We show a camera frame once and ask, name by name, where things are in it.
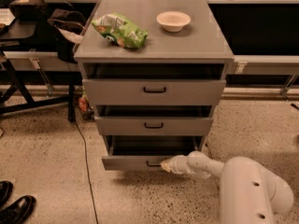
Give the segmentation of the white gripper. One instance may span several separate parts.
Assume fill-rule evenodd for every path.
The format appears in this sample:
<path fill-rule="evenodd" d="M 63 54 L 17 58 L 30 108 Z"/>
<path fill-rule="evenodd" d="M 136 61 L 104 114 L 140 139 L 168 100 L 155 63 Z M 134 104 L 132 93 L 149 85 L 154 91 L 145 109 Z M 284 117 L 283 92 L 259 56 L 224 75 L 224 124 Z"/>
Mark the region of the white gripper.
<path fill-rule="evenodd" d="M 163 160 L 160 165 L 168 173 L 172 172 L 177 175 L 187 174 L 190 171 L 188 157 L 183 155 L 175 156 L 171 160 Z"/>

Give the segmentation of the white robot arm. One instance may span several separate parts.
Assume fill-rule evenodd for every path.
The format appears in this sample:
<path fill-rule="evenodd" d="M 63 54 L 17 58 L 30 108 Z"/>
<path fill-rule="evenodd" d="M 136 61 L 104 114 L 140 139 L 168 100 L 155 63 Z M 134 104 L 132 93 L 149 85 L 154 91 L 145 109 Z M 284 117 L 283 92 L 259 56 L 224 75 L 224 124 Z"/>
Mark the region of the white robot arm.
<path fill-rule="evenodd" d="M 161 162 L 177 175 L 199 174 L 220 180 L 221 224 L 275 224 L 275 214 L 291 211 L 294 197 L 289 184 L 257 161 L 233 157 L 226 162 L 200 151 Z"/>

